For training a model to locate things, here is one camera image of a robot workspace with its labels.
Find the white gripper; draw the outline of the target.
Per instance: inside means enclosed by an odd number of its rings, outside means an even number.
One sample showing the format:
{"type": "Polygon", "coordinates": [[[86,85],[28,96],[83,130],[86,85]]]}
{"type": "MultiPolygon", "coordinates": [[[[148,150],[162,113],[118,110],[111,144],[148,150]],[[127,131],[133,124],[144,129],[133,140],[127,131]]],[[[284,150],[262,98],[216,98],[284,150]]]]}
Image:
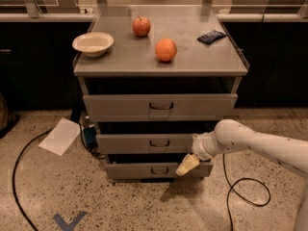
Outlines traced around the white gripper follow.
{"type": "Polygon", "coordinates": [[[176,174],[184,176],[200,164],[200,161],[212,160],[218,155],[218,141],[215,133],[192,135],[192,154],[187,154],[176,169],[176,174]]]}

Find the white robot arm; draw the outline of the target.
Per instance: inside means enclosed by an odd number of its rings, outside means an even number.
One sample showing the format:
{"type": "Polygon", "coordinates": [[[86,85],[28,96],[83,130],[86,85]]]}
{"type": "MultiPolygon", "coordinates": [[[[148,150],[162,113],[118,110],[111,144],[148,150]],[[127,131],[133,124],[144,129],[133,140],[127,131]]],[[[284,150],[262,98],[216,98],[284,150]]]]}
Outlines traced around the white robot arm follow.
{"type": "Polygon", "coordinates": [[[192,154],[176,169],[183,176],[218,154],[252,150],[287,169],[308,175],[308,141],[259,133],[233,119],[223,119],[209,133],[192,135],[192,154]]]}

